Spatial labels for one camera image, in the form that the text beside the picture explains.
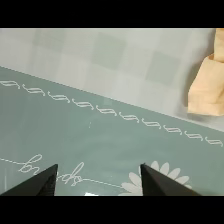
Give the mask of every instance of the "checkered pattern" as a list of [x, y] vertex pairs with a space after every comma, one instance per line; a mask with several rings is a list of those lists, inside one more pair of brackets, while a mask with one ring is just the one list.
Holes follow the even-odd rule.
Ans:
[[195, 28], [0, 29], [0, 66], [221, 130], [223, 118], [186, 107], [214, 36]]

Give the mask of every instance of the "black object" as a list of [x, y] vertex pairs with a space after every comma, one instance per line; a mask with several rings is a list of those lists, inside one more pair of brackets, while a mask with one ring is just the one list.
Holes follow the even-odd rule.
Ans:
[[54, 196], [58, 165], [31, 177], [1, 196]]
[[143, 196], [201, 196], [145, 164], [141, 176]]

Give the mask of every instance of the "green mat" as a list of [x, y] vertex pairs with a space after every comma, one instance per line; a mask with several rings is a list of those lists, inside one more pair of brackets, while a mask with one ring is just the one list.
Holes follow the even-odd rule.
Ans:
[[0, 67], [0, 193], [58, 163], [56, 195], [141, 195], [146, 163], [223, 195], [222, 132]]

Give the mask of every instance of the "white swirl pattern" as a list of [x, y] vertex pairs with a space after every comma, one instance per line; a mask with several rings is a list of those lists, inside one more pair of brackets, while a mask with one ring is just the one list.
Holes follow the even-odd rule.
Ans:
[[98, 105], [96, 105], [96, 109], [102, 114], [114, 114], [114, 116], [117, 116], [117, 113], [113, 109], [99, 109]]
[[187, 135], [188, 138], [200, 138], [201, 141], [203, 141], [203, 137], [199, 134], [187, 134], [187, 131], [185, 131], [184, 134]]
[[20, 89], [20, 86], [17, 82], [15, 81], [0, 81], [0, 83], [3, 85], [3, 86], [17, 86], [18, 89]]
[[45, 96], [45, 92], [40, 88], [26, 88], [25, 85], [22, 85], [23, 89], [25, 89], [28, 93], [41, 93]]
[[208, 140], [208, 137], [205, 137], [205, 140], [211, 145], [221, 145], [223, 147], [223, 143], [220, 140]]
[[144, 121], [144, 118], [142, 118], [142, 122], [148, 126], [148, 127], [159, 127], [159, 129], [161, 129], [161, 125], [158, 122], [148, 122], [148, 121]]
[[89, 102], [75, 102], [75, 99], [72, 99], [72, 102], [78, 107], [91, 107], [91, 110], [94, 110], [94, 107]]
[[121, 112], [119, 112], [119, 115], [127, 121], [136, 120], [137, 123], [139, 123], [139, 119], [135, 115], [122, 115]]
[[54, 100], [67, 100], [67, 102], [70, 103], [70, 100], [65, 95], [54, 95], [54, 96], [52, 96], [52, 95], [50, 95], [49, 91], [47, 92], [47, 94], [48, 94], [48, 96], [50, 96]]
[[[0, 81], [0, 84], [2, 84], [3, 86], [17, 86], [18, 89], [20, 89], [20, 85], [15, 82], [15, 81]], [[43, 94], [43, 96], [45, 96], [45, 93], [42, 89], [40, 88], [25, 88], [25, 85], [23, 84], [22, 87], [28, 92], [28, 93], [41, 93]], [[50, 92], [48, 91], [48, 95], [54, 99], [54, 100], [67, 100], [68, 103], [70, 103], [70, 100], [67, 98], [67, 96], [64, 95], [50, 95]], [[94, 107], [91, 103], [89, 102], [75, 102], [74, 99], [72, 99], [72, 102], [74, 104], [76, 104], [76, 106], [78, 107], [91, 107], [91, 110], [94, 110]], [[99, 109], [98, 105], [96, 105], [96, 109], [102, 113], [102, 114], [114, 114], [114, 116], [117, 116], [117, 113], [113, 110], [113, 109]], [[124, 120], [136, 120], [137, 123], [139, 123], [139, 119], [137, 116], [135, 115], [122, 115], [121, 112], [119, 112], [119, 115], [124, 119]], [[161, 129], [161, 125], [158, 122], [148, 122], [145, 121], [144, 118], [142, 118], [142, 123], [145, 124], [146, 126], [151, 126], [151, 127], [159, 127], [159, 129]], [[163, 128], [169, 132], [169, 133], [180, 133], [180, 135], [182, 135], [182, 131], [179, 128], [167, 128], [166, 125], [163, 125]], [[187, 134], [187, 131], [184, 132], [184, 134], [190, 138], [190, 139], [194, 139], [194, 138], [198, 138], [201, 139], [201, 141], [203, 141], [203, 137], [200, 134]], [[211, 145], [220, 145], [221, 147], [223, 147], [223, 143], [220, 140], [208, 140], [208, 137], [205, 137], [205, 140], [207, 143], [211, 144]]]
[[166, 128], [166, 125], [163, 125], [163, 128], [168, 132], [179, 132], [182, 135], [182, 131], [179, 128]]

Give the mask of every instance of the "beige cloth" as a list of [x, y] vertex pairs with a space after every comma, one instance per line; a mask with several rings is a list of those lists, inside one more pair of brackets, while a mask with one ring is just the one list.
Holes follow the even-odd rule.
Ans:
[[190, 87], [188, 112], [224, 115], [224, 28], [216, 29], [214, 54], [204, 59]]

